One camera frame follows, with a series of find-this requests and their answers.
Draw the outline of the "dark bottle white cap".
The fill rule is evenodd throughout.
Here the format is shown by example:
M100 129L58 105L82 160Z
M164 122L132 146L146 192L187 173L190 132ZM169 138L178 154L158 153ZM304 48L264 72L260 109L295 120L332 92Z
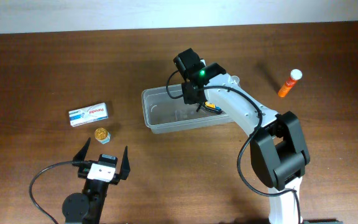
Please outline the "dark bottle white cap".
M223 111L220 107L216 106L215 104L212 104L208 101L204 102L203 104L203 108L206 111L212 112L212 113L216 113L216 114L221 114Z

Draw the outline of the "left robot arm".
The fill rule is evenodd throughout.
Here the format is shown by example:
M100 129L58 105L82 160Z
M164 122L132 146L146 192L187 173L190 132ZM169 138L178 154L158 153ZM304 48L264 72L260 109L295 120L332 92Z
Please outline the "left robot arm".
M118 173L116 172L118 158L115 156L101 154L97 161L87 161L85 157L90 142L91 140L88 139L73 157L73 165L78 168L78 177L85 179L85 184L80 193L69 195L63 202L62 213L65 223L99 223L108 187L126 180L131 171L128 149L124 150Z

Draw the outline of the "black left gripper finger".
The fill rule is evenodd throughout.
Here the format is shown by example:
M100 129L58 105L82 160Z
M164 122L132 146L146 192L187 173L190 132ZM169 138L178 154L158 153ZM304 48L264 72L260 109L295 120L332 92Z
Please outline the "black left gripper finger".
M88 152L88 148L90 146L91 138L88 138L85 142L85 145L76 153L73 157L73 161L75 162L82 162L85 160L86 154Z
M126 180L129 176L130 171L131 171L131 167L128 158L128 147L126 146L122 157L119 179Z

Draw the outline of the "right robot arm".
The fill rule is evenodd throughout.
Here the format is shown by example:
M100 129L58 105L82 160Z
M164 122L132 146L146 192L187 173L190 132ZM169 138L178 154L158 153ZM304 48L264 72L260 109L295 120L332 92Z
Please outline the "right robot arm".
M206 65L193 49L179 53L173 63L184 80L181 97L186 104L217 105L247 135L237 157L237 171L251 191L268 197L269 222L302 223L299 191L310 154L297 116L265 107L222 66ZM252 168L268 192L257 190L244 177L241 162L246 148L250 149Z

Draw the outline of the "gold lid balm jar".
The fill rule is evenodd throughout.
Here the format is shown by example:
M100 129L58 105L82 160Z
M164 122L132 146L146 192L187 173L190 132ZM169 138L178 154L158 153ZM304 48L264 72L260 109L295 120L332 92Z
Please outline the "gold lid balm jar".
M110 141L111 135L105 128L98 128L94 132L95 139L101 144L106 144Z

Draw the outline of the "orange tube white cap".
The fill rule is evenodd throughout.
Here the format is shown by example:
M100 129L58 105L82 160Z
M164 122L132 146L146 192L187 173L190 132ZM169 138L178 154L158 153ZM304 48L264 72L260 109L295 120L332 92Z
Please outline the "orange tube white cap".
M288 92L295 86L298 80L302 78L303 74L301 70L299 69L293 69L290 72L289 78L286 80L286 82L283 84L283 86L278 91L279 97L285 97Z

